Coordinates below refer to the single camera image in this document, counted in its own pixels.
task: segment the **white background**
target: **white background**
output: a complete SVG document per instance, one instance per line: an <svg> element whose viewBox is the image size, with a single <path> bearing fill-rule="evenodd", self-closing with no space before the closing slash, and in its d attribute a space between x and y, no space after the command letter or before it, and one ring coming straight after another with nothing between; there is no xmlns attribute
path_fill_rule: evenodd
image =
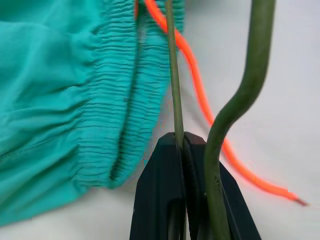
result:
<svg viewBox="0 0 320 240"><path fill-rule="evenodd" d="M250 0L188 0L185 37L197 56L216 114L244 71ZM209 126L179 59L185 131L205 140ZM320 239L320 0L278 0L265 86L228 134L236 155L262 178L311 203L264 193L230 168L263 240ZM153 143L173 131L170 91ZM154 145L150 144L146 157ZM128 240L137 175L118 190L93 190L77 202L0 228L0 240Z"/></svg>

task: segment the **teal garment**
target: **teal garment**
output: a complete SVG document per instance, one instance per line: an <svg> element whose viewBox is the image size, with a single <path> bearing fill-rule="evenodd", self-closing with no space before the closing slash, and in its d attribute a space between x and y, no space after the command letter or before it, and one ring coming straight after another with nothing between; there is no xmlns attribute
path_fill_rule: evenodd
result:
<svg viewBox="0 0 320 240"><path fill-rule="evenodd" d="M0 1L0 226L119 187L142 160L170 68L166 36L134 5ZM173 6L182 31L184 0Z"/></svg>

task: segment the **teal fabric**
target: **teal fabric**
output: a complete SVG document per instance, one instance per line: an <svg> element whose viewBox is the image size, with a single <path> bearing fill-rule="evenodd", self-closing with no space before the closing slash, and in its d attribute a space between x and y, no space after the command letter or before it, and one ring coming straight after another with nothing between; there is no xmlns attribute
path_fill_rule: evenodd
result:
<svg viewBox="0 0 320 240"><path fill-rule="evenodd" d="M170 71L165 35L134 5L0 1L0 226L119 187L142 160Z"/></svg>

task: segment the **orange drawstring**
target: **orange drawstring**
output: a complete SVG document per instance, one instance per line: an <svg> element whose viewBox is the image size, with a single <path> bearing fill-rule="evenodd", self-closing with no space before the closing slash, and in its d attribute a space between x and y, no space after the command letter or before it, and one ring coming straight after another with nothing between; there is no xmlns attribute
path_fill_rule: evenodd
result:
<svg viewBox="0 0 320 240"><path fill-rule="evenodd" d="M161 10L158 8L155 0L144 0L145 5L149 11L149 14L153 17L153 19L157 22L157 24L161 27L161 29L167 34L167 21L164 15L162 14ZM212 126L214 123L214 115L211 112L206 92L202 83L201 74L198 69L197 60L194 56L192 49L188 45L187 41L184 39L182 34L175 29L175 41L177 47L182 51L184 58L186 59L189 69L191 71L193 85L195 88L196 97L200 108L207 120L207 122ZM261 179L260 177L256 176L250 170L248 170L241 162L237 159L236 155L234 154L230 143L227 139L224 140L222 145L222 151L231 164L231 166L237 170L241 176L247 179L250 183L257 186L258 188L264 190L265 192L282 196L289 200L295 201L302 206L306 206L307 203L301 200L296 194L293 192L289 192L287 189L273 185L271 183L266 182L265 180Z"/></svg>
<svg viewBox="0 0 320 240"><path fill-rule="evenodd" d="M137 20L139 13L139 0L134 0L134 8L133 8L134 18Z"/></svg>

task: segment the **black tool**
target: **black tool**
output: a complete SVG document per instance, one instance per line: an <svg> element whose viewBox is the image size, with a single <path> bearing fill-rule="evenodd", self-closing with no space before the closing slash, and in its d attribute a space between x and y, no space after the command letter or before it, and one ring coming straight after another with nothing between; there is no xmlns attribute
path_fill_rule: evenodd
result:
<svg viewBox="0 0 320 240"><path fill-rule="evenodd" d="M184 133L183 151L174 133L159 139L136 187L129 240L185 239L186 209L191 240L214 240L204 179L206 142ZM233 240L261 240L235 179L220 164L224 204Z"/></svg>

